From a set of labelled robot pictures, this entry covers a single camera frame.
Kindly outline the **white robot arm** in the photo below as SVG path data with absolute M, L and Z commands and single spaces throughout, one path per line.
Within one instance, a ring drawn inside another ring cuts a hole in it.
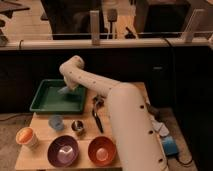
M 169 171 L 140 90 L 132 83 L 96 75 L 83 68 L 83 59 L 75 55 L 61 64 L 59 71 L 70 90 L 83 85 L 106 98 L 122 170 Z

